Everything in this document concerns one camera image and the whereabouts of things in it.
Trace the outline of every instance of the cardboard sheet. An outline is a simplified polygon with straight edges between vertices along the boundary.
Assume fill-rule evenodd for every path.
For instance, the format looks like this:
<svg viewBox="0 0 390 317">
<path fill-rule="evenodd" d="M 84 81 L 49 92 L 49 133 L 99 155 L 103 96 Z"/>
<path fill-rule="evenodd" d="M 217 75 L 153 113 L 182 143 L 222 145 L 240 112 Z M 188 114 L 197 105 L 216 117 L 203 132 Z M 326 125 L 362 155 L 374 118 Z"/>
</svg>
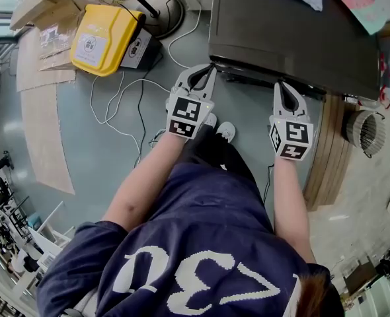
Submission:
<svg viewBox="0 0 390 317">
<path fill-rule="evenodd" d="M 26 90 L 20 98 L 24 135 L 36 181 L 74 195 L 61 142 L 56 86 Z"/>
<path fill-rule="evenodd" d="M 74 81 L 76 72 L 73 69 L 39 71 L 40 68 L 40 37 L 39 29 L 27 32 L 19 41 L 17 59 L 17 91 Z"/>
</svg>

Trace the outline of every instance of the yellow toolbox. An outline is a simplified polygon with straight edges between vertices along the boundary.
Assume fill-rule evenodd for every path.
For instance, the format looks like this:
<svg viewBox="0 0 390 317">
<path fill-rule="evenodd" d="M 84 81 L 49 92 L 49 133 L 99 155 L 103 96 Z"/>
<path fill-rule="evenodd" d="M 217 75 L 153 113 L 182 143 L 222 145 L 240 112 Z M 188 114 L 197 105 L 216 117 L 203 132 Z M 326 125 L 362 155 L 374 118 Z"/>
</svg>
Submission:
<svg viewBox="0 0 390 317">
<path fill-rule="evenodd" d="M 149 69 L 161 43 L 142 28 L 144 22 L 142 12 L 87 5 L 71 46 L 72 64 L 101 77 L 119 66 Z"/>
</svg>

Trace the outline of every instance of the white sneaker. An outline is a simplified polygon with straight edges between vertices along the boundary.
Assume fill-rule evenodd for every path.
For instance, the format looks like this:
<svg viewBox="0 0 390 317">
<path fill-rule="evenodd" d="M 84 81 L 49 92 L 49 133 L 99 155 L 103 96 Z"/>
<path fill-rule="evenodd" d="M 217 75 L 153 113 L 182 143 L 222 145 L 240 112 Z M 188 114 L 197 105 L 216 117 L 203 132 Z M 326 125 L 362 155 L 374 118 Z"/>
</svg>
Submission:
<svg viewBox="0 0 390 317">
<path fill-rule="evenodd" d="M 217 116 L 215 116 L 213 113 L 209 113 L 207 120 L 204 122 L 204 124 L 208 124 L 215 128 L 215 125 L 217 124 Z"/>
<path fill-rule="evenodd" d="M 217 129 L 217 134 L 221 134 L 230 143 L 236 135 L 236 128 L 230 122 L 223 122 Z"/>
</svg>

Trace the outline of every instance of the white cable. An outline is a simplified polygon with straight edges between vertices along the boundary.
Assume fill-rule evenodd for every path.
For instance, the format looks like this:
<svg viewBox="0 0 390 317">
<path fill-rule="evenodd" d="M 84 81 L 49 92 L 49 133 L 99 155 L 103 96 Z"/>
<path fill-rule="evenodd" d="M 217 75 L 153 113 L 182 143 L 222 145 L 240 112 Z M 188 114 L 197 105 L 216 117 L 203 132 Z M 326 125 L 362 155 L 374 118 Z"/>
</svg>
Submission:
<svg viewBox="0 0 390 317">
<path fill-rule="evenodd" d="M 95 114 L 95 111 L 94 111 L 94 108 L 93 108 L 93 105 L 92 105 L 92 99 L 93 99 L 93 94 L 94 94 L 94 85 L 95 85 L 95 81 L 98 79 L 98 77 L 95 77 L 94 81 L 92 82 L 92 87 L 91 87 L 91 98 L 89 99 L 89 105 L 91 106 L 91 110 L 92 110 L 92 113 L 94 114 L 95 116 L 95 119 L 97 120 L 97 122 L 99 124 L 106 124 L 108 127 L 111 127 L 112 129 L 114 129 L 115 131 L 117 131 L 119 134 L 121 135 L 125 135 L 125 136 L 130 136 L 134 141 L 135 141 L 135 144 L 136 144 L 136 149 L 137 149 L 137 153 L 138 153 L 138 157 L 137 157 L 137 162 L 136 162 L 136 165 L 139 164 L 140 160 L 141 160 L 141 148 L 139 147 L 137 141 L 136 141 L 136 138 L 132 135 L 132 134 L 128 134 L 128 133 L 123 133 L 122 131 L 118 130 L 116 127 L 114 127 L 113 125 L 109 124 L 108 121 L 110 121 L 114 116 L 116 116 L 117 112 L 118 112 L 118 108 L 119 108 L 119 105 L 120 105 L 120 102 L 122 101 L 122 97 L 123 97 L 123 94 L 124 94 L 124 91 L 129 88 L 130 86 L 132 86 L 134 83 L 137 83 L 139 81 L 147 81 L 149 83 L 152 83 L 158 87 L 160 87 L 161 89 L 163 89 L 165 92 L 170 92 L 169 90 L 167 90 L 166 88 L 164 88 L 163 86 L 161 86 L 160 84 L 154 82 L 154 81 L 151 81 L 151 80 L 147 80 L 147 79 L 138 79 L 138 80 L 135 80 L 134 82 L 128 84 L 126 87 L 124 87 L 121 91 L 120 89 L 122 88 L 122 84 L 123 84 L 123 80 L 124 80 L 124 72 L 122 72 L 122 80 L 120 81 L 120 86 L 118 87 L 118 90 L 117 90 L 117 93 L 108 101 L 108 104 L 107 104 L 107 109 L 106 109 L 106 112 L 105 112 L 105 116 L 104 116 L 104 121 L 100 121 L 97 117 L 97 115 Z M 110 104 L 111 102 L 120 94 L 120 97 L 117 101 L 117 105 L 116 105 L 116 110 L 114 111 L 114 113 L 108 118 L 108 111 L 110 109 Z"/>
<path fill-rule="evenodd" d="M 183 34 L 183 35 L 180 35 L 180 36 L 178 36 L 177 38 L 175 38 L 174 40 L 172 40 L 171 42 L 170 42 L 170 44 L 169 44 L 169 49 L 168 49 L 168 51 L 169 51 L 169 55 L 170 55 L 170 57 L 171 57 L 171 59 L 175 62 L 175 64 L 177 64 L 177 65 L 179 65 L 179 66 L 181 66 L 182 68 L 186 68 L 186 69 L 188 69 L 189 67 L 187 67 L 187 66 L 185 66 L 185 65 L 183 65 L 183 64 L 181 64 L 181 63 L 179 63 L 179 62 L 177 62 L 176 61 L 176 59 L 171 55 L 171 52 L 170 52 L 170 47 L 171 47 L 171 45 L 173 44 L 173 43 L 175 43 L 177 40 L 179 40 L 179 39 L 181 39 L 181 38 L 183 38 L 184 36 L 186 36 L 186 35 L 188 35 L 188 34 L 190 34 L 190 33 L 192 33 L 193 31 L 195 31 L 195 29 L 197 29 L 197 27 L 198 27 L 198 24 L 200 23 L 200 17 L 201 17 L 201 11 L 202 11 L 202 5 L 201 5 L 201 2 L 199 1 L 199 0 L 196 0 L 197 2 L 198 2 L 198 4 L 200 5 L 200 12 L 198 13 L 198 20 L 196 21 L 196 25 L 195 25 L 195 27 L 192 29 L 192 30 L 190 30 L 189 32 L 186 32 L 185 34 Z"/>
</svg>

